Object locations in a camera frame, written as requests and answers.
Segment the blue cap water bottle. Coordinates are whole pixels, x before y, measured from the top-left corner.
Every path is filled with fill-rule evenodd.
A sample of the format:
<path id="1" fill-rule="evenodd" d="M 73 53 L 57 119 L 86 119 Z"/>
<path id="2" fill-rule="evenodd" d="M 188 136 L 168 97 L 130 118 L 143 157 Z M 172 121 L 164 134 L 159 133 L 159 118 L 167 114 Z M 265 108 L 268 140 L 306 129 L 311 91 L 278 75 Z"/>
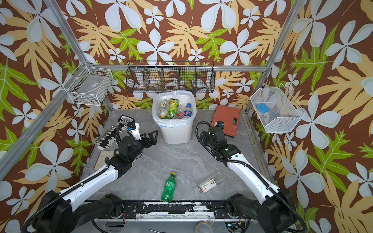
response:
<path id="1" fill-rule="evenodd" d="M 184 117 L 191 117 L 191 116 L 193 116 L 192 105 L 190 103 L 188 103 L 186 105 L 186 107 L 184 108 L 183 115 L 184 115 Z"/>

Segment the red label soda bottle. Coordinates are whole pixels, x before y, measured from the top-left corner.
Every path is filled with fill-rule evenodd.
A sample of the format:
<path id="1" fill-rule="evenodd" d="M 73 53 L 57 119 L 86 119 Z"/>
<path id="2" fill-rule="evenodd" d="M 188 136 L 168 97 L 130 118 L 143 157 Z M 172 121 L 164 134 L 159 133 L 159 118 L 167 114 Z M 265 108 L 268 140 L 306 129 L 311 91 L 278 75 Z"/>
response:
<path id="1" fill-rule="evenodd" d="M 176 111 L 176 118 L 177 119 L 182 119 L 183 118 L 184 108 L 185 108 L 185 105 L 183 103 L 179 103 L 177 111 Z"/>

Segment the clear bottle white label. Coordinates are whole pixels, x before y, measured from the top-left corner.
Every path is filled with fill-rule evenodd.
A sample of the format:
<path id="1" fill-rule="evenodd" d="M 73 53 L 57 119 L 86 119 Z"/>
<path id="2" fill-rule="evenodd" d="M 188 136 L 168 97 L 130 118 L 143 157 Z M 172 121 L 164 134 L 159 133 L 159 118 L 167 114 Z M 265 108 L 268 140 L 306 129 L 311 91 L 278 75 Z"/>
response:
<path id="1" fill-rule="evenodd" d="M 216 173 L 208 178 L 202 179 L 197 182 L 197 185 L 194 187 L 194 191 L 197 194 L 205 194 L 209 191 L 216 188 L 219 184 L 225 181 L 225 177 L 221 173 Z"/>

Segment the white label drink bottle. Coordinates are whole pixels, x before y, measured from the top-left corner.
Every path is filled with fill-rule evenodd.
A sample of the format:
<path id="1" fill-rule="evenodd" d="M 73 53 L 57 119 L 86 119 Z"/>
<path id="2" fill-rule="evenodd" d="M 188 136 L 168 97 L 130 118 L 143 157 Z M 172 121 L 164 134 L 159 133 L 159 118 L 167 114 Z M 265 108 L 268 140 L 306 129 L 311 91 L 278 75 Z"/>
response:
<path id="1" fill-rule="evenodd" d="M 169 100 L 163 99 L 160 101 L 160 105 L 158 108 L 158 114 L 161 119 L 165 119 L 168 116 L 169 112 Z"/>

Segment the tall green yellow bottle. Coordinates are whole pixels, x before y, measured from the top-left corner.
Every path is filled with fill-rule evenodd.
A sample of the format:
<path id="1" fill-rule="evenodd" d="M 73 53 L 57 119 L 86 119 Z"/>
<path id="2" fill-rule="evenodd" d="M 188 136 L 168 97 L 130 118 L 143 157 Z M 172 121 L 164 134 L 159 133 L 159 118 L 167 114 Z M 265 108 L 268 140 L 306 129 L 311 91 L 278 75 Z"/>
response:
<path id="1" fill-rule="evenodd" d="M 177 109 L 179 107 L 179 100 L 170 99 L 167 119 L 175 119 L 177 117 Z"/>

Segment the green soda bottle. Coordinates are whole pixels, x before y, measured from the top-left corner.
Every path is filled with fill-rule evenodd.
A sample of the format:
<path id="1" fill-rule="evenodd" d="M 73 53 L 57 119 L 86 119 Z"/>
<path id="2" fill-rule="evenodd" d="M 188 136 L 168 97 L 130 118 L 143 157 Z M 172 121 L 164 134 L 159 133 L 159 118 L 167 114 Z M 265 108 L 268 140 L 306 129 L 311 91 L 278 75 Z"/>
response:
<path id="1" fill-rule="evenodd" d="M 166 180 L 164 190 L 161 196 L 161 201 L 171 203 L 176 189 L 176 173 L 172 172 Z"/>

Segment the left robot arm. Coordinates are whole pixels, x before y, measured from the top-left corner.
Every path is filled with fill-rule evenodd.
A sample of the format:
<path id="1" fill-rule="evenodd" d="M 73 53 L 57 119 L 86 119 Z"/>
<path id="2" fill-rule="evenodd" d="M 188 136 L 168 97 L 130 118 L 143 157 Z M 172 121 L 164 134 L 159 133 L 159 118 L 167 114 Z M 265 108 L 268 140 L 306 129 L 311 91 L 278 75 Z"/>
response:
<path id="1" fill-rule="evenodd" d="M 76 227 L 102 216 L 120 216 L 122 199 L 114 194 L 88 204 L 84 202 L 107 184 L 124 175 L 145 148 L 157 144 L 158 131 L 140 134 L 136 124 L 125 126 L 128 135 L 121 138 L 119 128 L 115 130 L 118 149 L 112 158 L 95 173 L 81 182 L 58 193 L 48 192 L 38 210 L 31 215 L 21 228 L 27 233 L 32 226 L 38 233 L 70 233 Z"/>

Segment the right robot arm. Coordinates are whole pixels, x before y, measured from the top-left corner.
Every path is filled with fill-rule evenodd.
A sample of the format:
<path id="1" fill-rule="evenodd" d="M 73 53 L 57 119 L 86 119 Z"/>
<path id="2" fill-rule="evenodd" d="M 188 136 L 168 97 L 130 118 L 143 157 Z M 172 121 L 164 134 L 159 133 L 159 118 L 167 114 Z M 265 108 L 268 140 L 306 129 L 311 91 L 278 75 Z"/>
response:
<path id="1" fill-rule="evenodd" d="M 202 125 L 206 125 L 208 129 L 199 131 L 198 128 Z M 306 222 L 295 209 L 293 194 L 270 182 L 248 162 L 235 145 L 228 144 L 221 126 L 201 121 L 196 127 L 196 138 L 203 148 L 237 174 L 256 197 L 255 200 L 250 200 L 236 194 L 227 199 L 235 214 L 246 215 L 258 221 L 266 233 L 296 233 L 297 230 L 292 228 L 296 222 L 300 222 L 302 226 L 300 233 L 308 231 Z"/>

